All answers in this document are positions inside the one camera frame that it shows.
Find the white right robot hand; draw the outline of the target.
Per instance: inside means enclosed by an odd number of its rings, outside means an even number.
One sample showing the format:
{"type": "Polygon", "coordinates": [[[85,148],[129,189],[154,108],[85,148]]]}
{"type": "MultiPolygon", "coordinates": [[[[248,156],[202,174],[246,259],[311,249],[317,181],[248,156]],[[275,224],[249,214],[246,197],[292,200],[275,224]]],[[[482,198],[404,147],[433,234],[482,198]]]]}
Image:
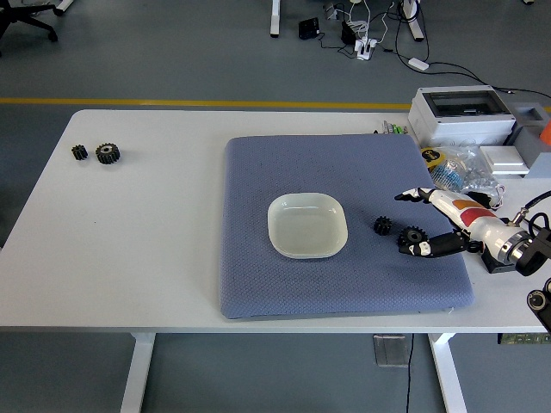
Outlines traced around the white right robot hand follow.
{"type": "Polygon", "coordinates": [[[508,225],[491,210],[465,194],[448,190],[413,188],[396,200],[430,203],[445,215],[456,231],[438,237],[415,237],[399,246],[399,252],[412,256],[436,258],[468,249],[472,241],[483,243],[485,250],[503,264],[515,263],[532,244],[529,233],[517,225],[508,225]]]}

